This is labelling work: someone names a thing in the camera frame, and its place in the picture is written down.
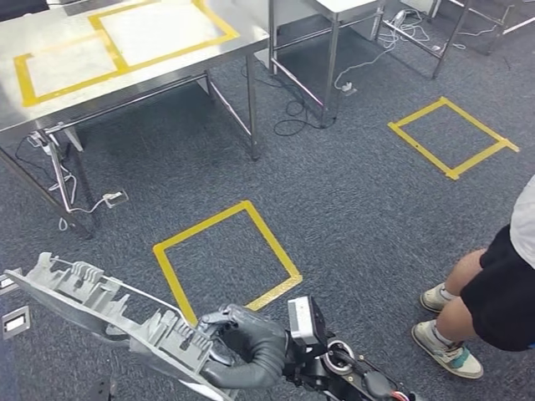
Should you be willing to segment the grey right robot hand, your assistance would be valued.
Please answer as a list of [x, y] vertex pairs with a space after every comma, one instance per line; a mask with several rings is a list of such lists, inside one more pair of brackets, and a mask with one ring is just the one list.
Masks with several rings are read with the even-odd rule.
[[277, 322], [247, 307], [227, 304], [199, 318], [197, 327], [212, 329], [244, 363], [227, 366], [208, 361], [202, 375], [212, 385], [228, 389], [270, 388], [278, 383], [286, 361], [286, 332]]

